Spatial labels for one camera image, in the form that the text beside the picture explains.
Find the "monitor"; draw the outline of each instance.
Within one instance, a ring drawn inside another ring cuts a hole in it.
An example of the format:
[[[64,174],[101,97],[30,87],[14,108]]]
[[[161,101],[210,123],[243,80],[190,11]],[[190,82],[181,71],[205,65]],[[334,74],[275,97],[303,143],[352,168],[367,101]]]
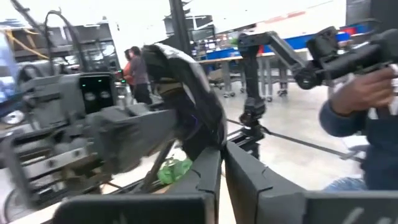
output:
[[[18,66],[9,42],[4,33],[0,33],[0,117],[6,116],[17,108],[16,78]]]

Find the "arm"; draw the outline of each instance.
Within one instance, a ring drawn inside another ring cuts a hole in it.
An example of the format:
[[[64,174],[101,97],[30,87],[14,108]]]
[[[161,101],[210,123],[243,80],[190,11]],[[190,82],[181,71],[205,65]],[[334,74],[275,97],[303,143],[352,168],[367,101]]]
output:
[[[367,111],[340,116],[332,110],[330,105],[330,101],[326,101],[319,114],[320,124],[328,134],[334,137],[347,137],[364,129]]]

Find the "cable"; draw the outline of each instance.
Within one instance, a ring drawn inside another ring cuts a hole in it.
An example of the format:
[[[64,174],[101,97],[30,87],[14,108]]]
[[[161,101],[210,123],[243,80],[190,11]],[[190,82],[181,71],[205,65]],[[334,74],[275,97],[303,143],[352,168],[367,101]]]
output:
[[[87,72],[87,61],[85,60],[85,56],[81,47],[81,44],[78,40],[76,32],[73,30],[73,26],[70,24],[70,22],[61,14],[61,12],[51,10],[47,13],[45,20],[44,20],[44,33],[45,33],[45,40],[47,44],[47,50],[48,50],[48,55],[49,55],[49,60],[50,60],[50,65],[51,65],[51,72],[52,75],[55,74],[55,69],[53,65],[53,56],[52,56],[52,51],[51,51],[51,43],[50,43],[50,36],[49,36],[49,26],[47,25],[49,23],[49,15],[54,14],[60,17],[65,25],[68,28],[70,37],[72,38],[73,46],[76,47],[76,50],[78,51],[78,58],[80,59],[80,70],[82,72]]]
[[[32,35],[39,35],[39,33],[36,32],[32,32],[29,29],[23,28],[22,30],[24,30],[25,32],[27,32],[28,34],[32,34]]]
[[[6,30],[6,35],[10,38],[11,40],[11,48],[14,50],[15,46],[14,46],[14,35],[12,34],[12,30]]]
[[[26,38],[29,41],[29,43],[31,44],[31,46],[33,47],[33,49],[37,49],[33,38],[29,34],[26,35]],[[43,57],[43,55],[42,56],[38,55],[38,56],[41,57],[41,58],[44,58],[44,59],[49,59],[48,57]]]
[[[32,49],[28,48],[28,46],[26,46],[20,40],[15,38],[12,34],[10,34],[8,32],[4,32],[3,30],[0,30],[0,32],[5,33],[8,36],[8,38],[10,38],[10,40],[12,40],[12,43],[15,42],[16,44],[20,45],[24,50],[27,50],[30,53],[36,54],[39,57],[42,57],[42,58],[45,58],[45,59],[49,59],[47,56],[45,56],[45,55],[43,55],[43,54],[41,54],[41,53],[39,53],[39,52],[37,52],[35,50],[32,50]]]

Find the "robotic arm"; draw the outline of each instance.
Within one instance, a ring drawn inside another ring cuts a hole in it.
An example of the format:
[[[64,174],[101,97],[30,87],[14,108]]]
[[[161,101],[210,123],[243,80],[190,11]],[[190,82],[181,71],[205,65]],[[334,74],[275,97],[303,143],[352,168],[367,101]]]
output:
[[[274,31],[243,33],[238,39],[242,55],[248,98],[240,120],[245,126],[256,127],[265,113],[264,100],[259,96],[257,60],[259,45],[268,45],[293,73],[300,88],[309,90],[349,73],[368,73],[398,62],[398,30],[391,29],[376,34],[344,54],[339,54],[334,27],[321,30],[307,41],[307,49],[313,60],[305,61]]]

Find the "hand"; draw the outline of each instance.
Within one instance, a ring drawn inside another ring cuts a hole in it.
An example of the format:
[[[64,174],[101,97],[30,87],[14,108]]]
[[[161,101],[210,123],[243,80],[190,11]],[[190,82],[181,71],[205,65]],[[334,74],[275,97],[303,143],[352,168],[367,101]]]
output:
[[[342,116],[348,116],[354,111],[387,106],[394,99],[394,78],[391,68],[358,76],[331,97],[331,108]]]

